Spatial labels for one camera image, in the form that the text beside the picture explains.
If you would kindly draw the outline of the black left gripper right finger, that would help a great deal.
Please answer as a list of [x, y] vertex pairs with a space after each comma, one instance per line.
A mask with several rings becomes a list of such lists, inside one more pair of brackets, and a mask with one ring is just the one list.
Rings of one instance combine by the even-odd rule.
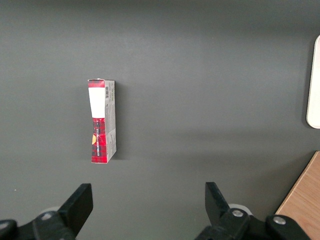
[[245, 210], [230, 207], [215, 182], [205, 183], [205, 210], [211, 225], [197, 240], [309, 240], [310, 237], [292, 218], [269, 215], [265, 221]]

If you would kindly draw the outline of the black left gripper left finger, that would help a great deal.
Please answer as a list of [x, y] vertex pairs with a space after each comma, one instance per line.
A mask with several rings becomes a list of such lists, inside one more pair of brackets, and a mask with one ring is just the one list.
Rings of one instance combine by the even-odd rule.
[[18, 226], [14, 219], [0, 221], [2, 240], [75, 240], [93, 210], [90, 183], [81, 184], [58, 208], [42, 212]]

